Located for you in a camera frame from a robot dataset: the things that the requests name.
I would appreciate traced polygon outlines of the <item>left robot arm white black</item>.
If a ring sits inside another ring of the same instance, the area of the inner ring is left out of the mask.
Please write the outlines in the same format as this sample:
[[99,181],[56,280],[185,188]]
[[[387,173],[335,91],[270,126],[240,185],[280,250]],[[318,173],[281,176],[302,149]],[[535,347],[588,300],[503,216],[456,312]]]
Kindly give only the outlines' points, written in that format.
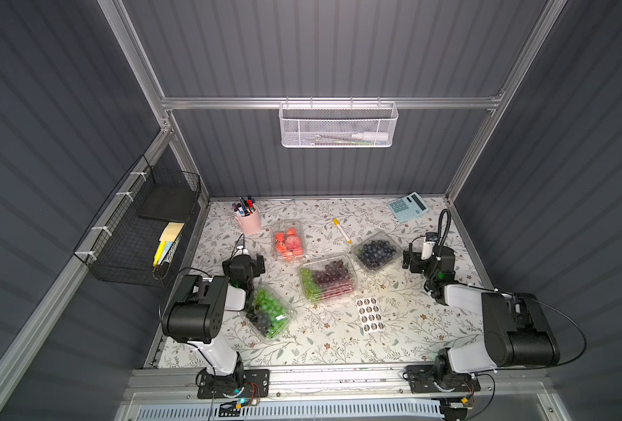
[[223,268],[223,275],[181,269],[179,283],[160,312],[160,325],[163,335],[199,350],[211,375],[240,382],[244,363],[221,334],[224,314],[245,309],[254,280],[265,273],[265,258],[237,254],[225,261]]

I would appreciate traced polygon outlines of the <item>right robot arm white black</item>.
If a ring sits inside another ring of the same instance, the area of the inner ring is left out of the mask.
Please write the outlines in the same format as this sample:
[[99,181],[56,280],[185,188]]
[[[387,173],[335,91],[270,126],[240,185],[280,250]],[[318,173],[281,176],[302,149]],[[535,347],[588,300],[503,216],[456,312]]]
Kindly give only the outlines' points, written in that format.
[[454,251],[446,246],[403,252],[402,267],[422,275],[424,290],[439,305],[481,317],[483,340],[438,352],[437,381],[499,368],[548,368],[559,363],[560,348],[535,296],[462,284],[456,280],[454,263]]

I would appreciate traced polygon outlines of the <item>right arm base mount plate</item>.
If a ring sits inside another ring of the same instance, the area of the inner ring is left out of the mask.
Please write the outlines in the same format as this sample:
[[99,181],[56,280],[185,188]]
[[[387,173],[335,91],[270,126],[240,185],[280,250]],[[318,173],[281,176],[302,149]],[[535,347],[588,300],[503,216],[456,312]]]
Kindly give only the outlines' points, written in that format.
[[401,376],[412,393],[458,392],[471,396],[481,390],[475,377],[458,374],[433,364],[408,365]]

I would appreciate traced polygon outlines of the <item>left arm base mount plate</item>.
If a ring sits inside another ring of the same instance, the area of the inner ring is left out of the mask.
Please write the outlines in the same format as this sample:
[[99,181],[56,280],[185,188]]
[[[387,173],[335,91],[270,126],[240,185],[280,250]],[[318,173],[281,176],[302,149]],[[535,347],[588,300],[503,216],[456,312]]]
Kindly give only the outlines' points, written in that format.
[[236,371],[232,375],[213,375],[204,368],[195,377],[198,399],[213,398],[262,398],[267,397],[271,383],[271,371],[268,369],[248,369]]

